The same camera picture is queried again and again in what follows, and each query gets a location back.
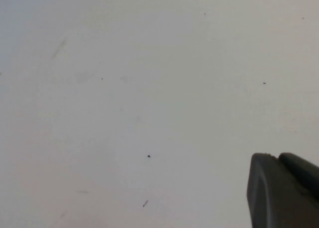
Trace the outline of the gray left gripper left finger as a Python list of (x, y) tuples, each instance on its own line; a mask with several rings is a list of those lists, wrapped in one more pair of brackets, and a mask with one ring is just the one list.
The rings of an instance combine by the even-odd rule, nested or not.
[(251, 157), (247, 201), (254, 228), (317, 228), (319, 188), (305, 188), (279, 160)]

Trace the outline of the gray left gripper right finger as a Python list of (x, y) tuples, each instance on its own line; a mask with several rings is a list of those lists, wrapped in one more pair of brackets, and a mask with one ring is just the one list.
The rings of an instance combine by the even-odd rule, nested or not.
[(279, 160), (305, 188), (319, 187), (318, 166), (292, 153), (281, 153)]

